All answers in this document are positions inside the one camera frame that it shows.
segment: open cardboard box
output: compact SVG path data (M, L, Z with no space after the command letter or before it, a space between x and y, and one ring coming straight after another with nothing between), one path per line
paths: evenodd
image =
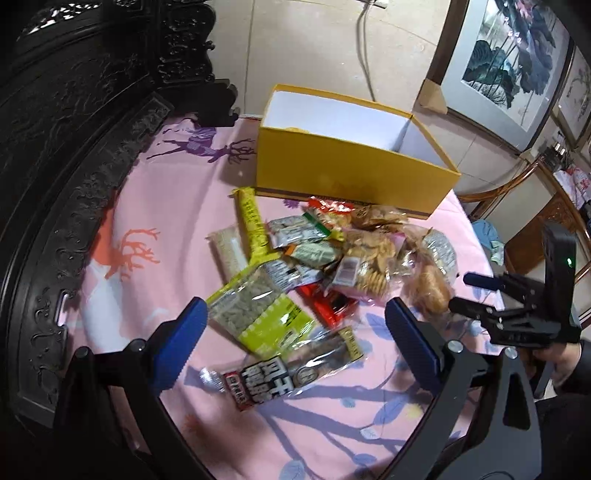
M258 137L256 190L395 206L426 218L461 174L411 113L277 85Z

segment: carved wooden furniture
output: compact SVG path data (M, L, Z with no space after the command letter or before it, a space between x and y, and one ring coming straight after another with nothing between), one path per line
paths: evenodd
M75 297L102 212L167 116L233 125L206 0L54 1L0 70L0 395L51 426Z
M552 172L544 165L540 157L531 163L520 175L501 187L488 192L460 195L463 203L478 202L469 215L471 221L481 218L490 208L494 208L511 190L526 181L535 171L541 172L556 191L548 203L505 245L505 266L509 272L528 274L544 259L542 250L541 225L544 220L552 220L565 226L570 232L579 234L584 242L584 250L591 252L591 236L585 227L581 215L569 199ZM591 270L591 261L581 268L575 277L577 284ZM591 325L591 310L581 315L584 326Z

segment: person's arm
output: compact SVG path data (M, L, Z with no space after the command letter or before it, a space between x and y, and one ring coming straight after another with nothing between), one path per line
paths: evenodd
M552 376L556 393L591 395L591 342L555 343L545 350L534 351L539 360L553 362Z

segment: blue cloth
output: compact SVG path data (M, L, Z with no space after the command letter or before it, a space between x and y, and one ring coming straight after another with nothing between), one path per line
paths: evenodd
M478 238L478 241L483 247L487 247L488 250L492 250L492 242L500 242L501 239L499 238L499 234L496 231L496 228L493 226L492 223L487 222L486 220L477 220L476 222L472 223L472 228L474 229L474 233Z

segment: pink tablecloth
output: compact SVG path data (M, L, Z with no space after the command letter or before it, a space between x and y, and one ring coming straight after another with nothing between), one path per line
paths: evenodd
M257 129L257 121L245 119L234 128L196 128L189 119L162 128L139 156L100 229L81 298L67 312L74 348L122 349L176 318L193 296L206 298L222 286L205 237L237 221L229 194L236 186L254 184ZM259 197L258 204L264 219L300 211L292 200ZM429 220L416 223L441 230L455 246L458 295L502 307L496 293L487 295L461 280L467 271L492 273L453 192ZM383 315L377 307L360 310L356 334L366 360L295 398L247 413L238 413L230 399L207 392L199 381L200 368L245 360L243 350L208 328L176 385L161 399L219 479L374 478L431 400L399 356ZM476 351L499 351L477 322L453 323L446 335ZM468 398L455 436L467 428L473 404ZM142 446L137 428L120 409L131 437Z

